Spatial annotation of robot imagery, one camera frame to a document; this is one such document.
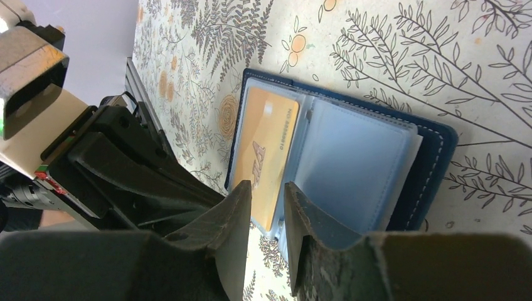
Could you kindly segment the orange credit card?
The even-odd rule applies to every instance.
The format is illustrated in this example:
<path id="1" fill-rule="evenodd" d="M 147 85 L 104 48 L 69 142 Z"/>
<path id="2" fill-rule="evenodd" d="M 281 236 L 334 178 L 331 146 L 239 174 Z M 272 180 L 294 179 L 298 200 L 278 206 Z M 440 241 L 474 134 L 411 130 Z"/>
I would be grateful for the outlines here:
<path id="1" fill-rule="evenodd" d="M 293 96 L 248 87 L 237 141 L 230 187 L 249 180 L 251 217 L 265 232 L 274 227 L 277 201 L 299 114 Z"/>

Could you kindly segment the blue leather card holder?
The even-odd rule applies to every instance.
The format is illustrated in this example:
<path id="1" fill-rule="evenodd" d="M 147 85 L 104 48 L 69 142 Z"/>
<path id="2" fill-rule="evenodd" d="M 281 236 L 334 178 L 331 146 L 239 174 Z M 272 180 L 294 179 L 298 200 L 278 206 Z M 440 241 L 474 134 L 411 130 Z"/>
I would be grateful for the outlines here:
<path id="1" fill-rule="evenodd" d="M 357 233 L 419 229 L 457 146 L 450 126 L 315 85 L 246 68 L 225 187 L 248 87 L 300 105 L 272 231 L 288 255 L 284 186 L 294 182 L 320 209 Z"/>

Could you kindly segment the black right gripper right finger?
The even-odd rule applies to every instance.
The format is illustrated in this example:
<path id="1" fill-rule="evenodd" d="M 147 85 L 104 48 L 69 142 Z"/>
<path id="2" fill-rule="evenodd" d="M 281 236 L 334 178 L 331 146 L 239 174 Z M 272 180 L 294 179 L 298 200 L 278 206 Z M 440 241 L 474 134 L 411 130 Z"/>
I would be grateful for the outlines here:
<path id="1" fill-rule="evenodd" d="M 499 233 L 361 235 L 284 189 L 291 294 L 298 300 L 530 300 L 531 247 Z"/>

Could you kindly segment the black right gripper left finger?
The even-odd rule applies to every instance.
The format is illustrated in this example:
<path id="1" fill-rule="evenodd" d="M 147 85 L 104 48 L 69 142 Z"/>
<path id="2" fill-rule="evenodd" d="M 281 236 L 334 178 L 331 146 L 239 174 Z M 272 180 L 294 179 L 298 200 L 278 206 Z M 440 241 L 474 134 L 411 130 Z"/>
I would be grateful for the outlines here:
<path id="1" fill-rule="evenodd" d="M 25 231 L 1 240 L 2 300 L 241 300 L 252 189 L 190 224 L 150 231 Z"/>

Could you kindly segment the floral table mat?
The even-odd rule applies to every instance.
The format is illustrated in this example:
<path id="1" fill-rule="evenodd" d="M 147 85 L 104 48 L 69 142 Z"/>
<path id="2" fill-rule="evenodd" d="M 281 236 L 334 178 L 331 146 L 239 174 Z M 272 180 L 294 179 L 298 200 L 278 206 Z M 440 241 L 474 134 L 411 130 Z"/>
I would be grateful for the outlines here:
<path id="1" fill-rule="evenodd" d="M 531 242 L 530 1 L 140 1 L 132 60 L 178 162 L 219 192 L 249 67 L 452 126 L 422 229 Z"/>

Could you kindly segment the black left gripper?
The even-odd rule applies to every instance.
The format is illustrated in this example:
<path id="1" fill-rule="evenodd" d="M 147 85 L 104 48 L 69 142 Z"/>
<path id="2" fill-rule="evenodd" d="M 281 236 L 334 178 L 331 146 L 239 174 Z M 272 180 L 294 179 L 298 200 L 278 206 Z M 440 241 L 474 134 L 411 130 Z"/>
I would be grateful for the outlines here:
<path id="1" fill-rule="evenodd" d="M 125 107 L 86 109 L 41 158 L 33 179 L 1 169 L 2 220 L 8 208 L 47 209 L 98 230 L 170 233 L 223 200 Z"/>

